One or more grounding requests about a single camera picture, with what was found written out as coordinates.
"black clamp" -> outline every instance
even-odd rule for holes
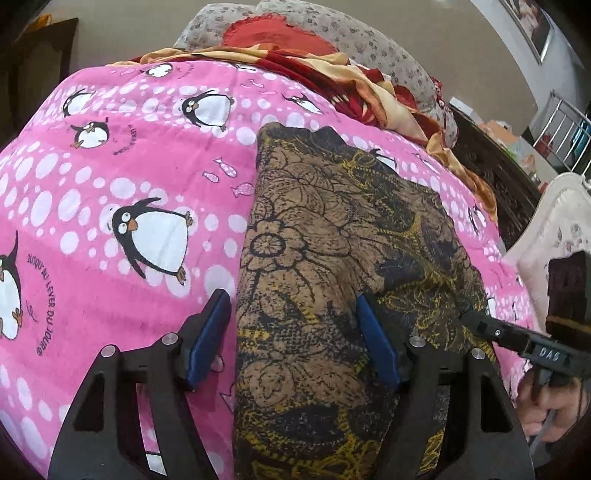
[[[231,313],[216,290],[203,311],[151,346],[105,346],[86,374],[57,438],[48,480],[217,480],[195,427],[186,391],[205,378]],[[147,385],[167,476],[148,467],[136,384]]]

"fish print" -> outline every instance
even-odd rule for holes
[[[213,182],[213,183],[217,183],[220,181],[220,177],[218,177],[217,175],[215,175],[215,173],[211,173],[208,171],[204,171],[203,172],[203,177],[207,178],[209,181]]]
[[[241,183],[238,187],[230,189],[236,198],[240,195],[247,196],[255,193],[255,188],[252,183]]]
[[[223,170],[223,172],[226,175],[228,175],[228,177],[235,179],[236,175],[238,175],[236,170],[233,167],[231,167],[230,165],[228,165],[227,163],[224,163],[221,158],[216,158],[214,160],[214,162],[217,163],[218,165],[220,165],[220,168]]]

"dark wooden furniture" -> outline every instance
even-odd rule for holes
[[[18,102],[19,69],[31,52],[41,43],[49,43],[55,51],[61,52],[60,82],[70,74],[72,44],[78,25],[77,18],[57,22],[31,33],[23,34],[9,49],[0,54],[0,73],[8,72],[8,96],[12,120],[9,138],[0,139],[0,145],[9,143],[27,124],[28,118],[22,114]]]
[[[452,107],[460,137],[452,149],[466,168],[486,180],[495,192],[499,230],[509,249],[521,236],[541,193],[513,159],[477,125]]]

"brown floral cloth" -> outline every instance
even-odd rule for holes
[[[371,153],[268,124],[241,257],[234,457],[240,480],[365,479],[397,396],[375,376],[357,326],[370,288],[391,321],[438,348],[477,342],[457,317],[487,305],[480,274],[436,192]],[[437,465],[441,388],[421,471]]]

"floral patterned fabric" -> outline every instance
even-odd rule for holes
[[[355,62],[391,76],[393,84],[410,90],[420,112],[443,127],[446,145],[451,148],[456,144],[456,121],[449,107],[437,101],[436,85],[427,72],[394,40],[338,10],[300,0],[262,0],[256,7],[209,4],[193,18],[174,47],[192,51],[221,45],[232,23],[268,12],[284,15],[290,25],[316,33]]]
[[[486,293],[437,192],[404,180],[332,128],[258,134],[256,198],[241,256],[234,457],[242,479],[366,478],[397,396],[372,371],[356,297],[436,348],[488,344],[457,318]],[[437,465],[440,391],[422,471]]]

